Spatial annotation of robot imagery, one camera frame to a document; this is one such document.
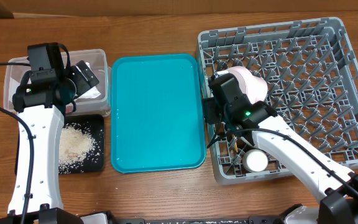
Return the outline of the white napkin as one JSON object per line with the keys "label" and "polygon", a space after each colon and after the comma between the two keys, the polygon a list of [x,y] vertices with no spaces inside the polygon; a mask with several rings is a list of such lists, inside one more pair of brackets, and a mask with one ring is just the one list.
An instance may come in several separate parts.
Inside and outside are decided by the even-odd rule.
{"label": "white napkin", "polygon": [[88,90],[85,94],[83,95],[78,95],[79,98],[97,98],[100,95],[99,90],[95,87],[91,88],[90,90]]}

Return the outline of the pink bowl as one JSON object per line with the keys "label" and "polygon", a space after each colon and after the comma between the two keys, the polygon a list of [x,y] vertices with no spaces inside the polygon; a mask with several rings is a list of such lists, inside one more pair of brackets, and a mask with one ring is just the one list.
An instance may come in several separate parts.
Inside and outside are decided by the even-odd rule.
{"label": "pink bowl", "polygon": [[228,68],[227,71],[235,76],[239,88],[247,95],[251,104],[264,101],[268,92],[267,82],[264,79],[254,76],[250,70],[241,66]]}

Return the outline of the cream cup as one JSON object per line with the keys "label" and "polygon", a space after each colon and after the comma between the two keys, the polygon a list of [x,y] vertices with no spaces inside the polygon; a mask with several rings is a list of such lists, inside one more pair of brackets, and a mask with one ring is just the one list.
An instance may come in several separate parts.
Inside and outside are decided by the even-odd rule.
{"label": "cream cup", "polygon": [[269,160],[264,151],[251,149],[242,158],[242,165],[249,172],[262,172],[269,164]]}

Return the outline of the white rice pile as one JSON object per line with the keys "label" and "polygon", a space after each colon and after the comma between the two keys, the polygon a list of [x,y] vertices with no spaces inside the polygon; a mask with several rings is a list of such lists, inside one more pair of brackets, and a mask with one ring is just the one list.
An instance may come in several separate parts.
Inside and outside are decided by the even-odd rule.
{"label": "white rice pile", "polygon": [[86,123],[68,123],[59,144],[59,174],[94,172],[102,168],[101,133],[92,135]]}

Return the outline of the white round plate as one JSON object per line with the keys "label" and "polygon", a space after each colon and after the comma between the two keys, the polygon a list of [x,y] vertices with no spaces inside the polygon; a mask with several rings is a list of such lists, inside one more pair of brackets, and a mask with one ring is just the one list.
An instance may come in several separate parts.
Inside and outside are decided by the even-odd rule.
{"label": "white round plate", "polygon": [[219,78],[220,76],[223,76],[228,73],[229,72],[227,70],[221,70],[221,71],[214,72],[214,74],[211,76],[211,79],[214,80],[214,79]]}

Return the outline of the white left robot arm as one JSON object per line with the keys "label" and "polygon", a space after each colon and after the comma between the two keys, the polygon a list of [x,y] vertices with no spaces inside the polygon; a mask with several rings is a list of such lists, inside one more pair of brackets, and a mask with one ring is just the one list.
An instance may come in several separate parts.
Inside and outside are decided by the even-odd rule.
{"label": "white left robot arm", "polygon": [[78,217],[63,210],[58,183],[59,142],[68,97],[75,89],[68,65],[32,67],[14,95],[19,122],[16,188],[0,223],[112,223],[109,212]]}

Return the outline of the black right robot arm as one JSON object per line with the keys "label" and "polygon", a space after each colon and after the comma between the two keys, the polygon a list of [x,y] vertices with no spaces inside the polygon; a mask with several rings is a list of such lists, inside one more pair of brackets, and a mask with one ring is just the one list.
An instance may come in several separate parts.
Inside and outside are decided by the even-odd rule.
{"label": "black right robot arm", "polygon": [[325,156],[299,136],[271,106],[249,103],[246,96],[231,103],[202,100],[207,123],[234,125],[211,144],[238,134],[281,162],[313,194],[319,208],[294,205],[275,223],[358,223],[358,174]]}

